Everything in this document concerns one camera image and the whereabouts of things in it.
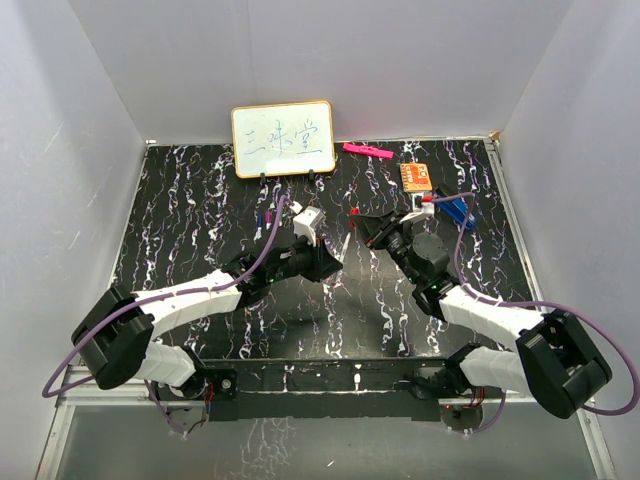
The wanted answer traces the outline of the purple whiteboard pen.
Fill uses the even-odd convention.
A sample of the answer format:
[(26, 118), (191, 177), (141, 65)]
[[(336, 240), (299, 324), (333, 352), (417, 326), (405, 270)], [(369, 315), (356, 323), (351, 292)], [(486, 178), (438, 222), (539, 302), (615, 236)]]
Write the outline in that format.
[(264, 214), (264, 222), (265, 222), (265, 229), (266, 230), (270, 230), (271, 226), (273, 224), (273, 217), (272, 217), (272, 213), (270, 211), (266, 211)]

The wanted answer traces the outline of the red whiteboard pen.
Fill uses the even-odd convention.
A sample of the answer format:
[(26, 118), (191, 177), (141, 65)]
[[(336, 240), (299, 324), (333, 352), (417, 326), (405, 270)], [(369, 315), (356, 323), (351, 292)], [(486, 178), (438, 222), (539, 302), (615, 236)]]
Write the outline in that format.
[(351, 236), (352, 236), (351, 234), (352, 234), (352, 232), (348, 231), (346, 236), (345, 236), (344, 243), (343, 243), (343, 246), (342, 246), (342, 249), (341, 249), (341, 253), (340, 253), (340, 261), (341, 262), (344, 262), (344, 260), (345, 260), (346, 253), (348, 251), (348, 247), (349, 247)]

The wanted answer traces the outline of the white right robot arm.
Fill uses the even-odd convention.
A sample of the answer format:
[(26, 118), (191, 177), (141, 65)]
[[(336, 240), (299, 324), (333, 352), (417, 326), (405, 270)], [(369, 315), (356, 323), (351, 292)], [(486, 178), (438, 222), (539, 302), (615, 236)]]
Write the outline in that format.
[(351, 220), (369, 249), (389, 254), (413, 285), (423, 313), (501, 345), (500, 350), (465, 346), (446, 360), (443, 375), (453, 394), (466, 397), (484, 386), (512, 390), (567, 419), (612, 379), (609, 364), (575, 315), (506, 307), (463, 287), (448, 270), (441, 238), (413, 233), (396, 211), (352, 214)]

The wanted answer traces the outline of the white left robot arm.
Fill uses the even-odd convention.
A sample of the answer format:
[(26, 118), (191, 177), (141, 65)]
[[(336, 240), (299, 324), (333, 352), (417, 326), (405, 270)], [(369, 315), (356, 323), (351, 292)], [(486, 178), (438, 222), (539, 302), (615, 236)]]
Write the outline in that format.
[(223, 268), (172, 287), (129, 292), (114, 286), (76, 328), (72, 343), (102, 390), (138, 379), (194, 399), (206, 387), (204, 365), (194, 352), (165, 345), (159, 337), (258, 303), (277, 282), (300, 276), (320, 283), (342, 267), (323, 240), (310, 244), (300, 237), (288, 247), (270, 248), (264, 257), (241, 252)]

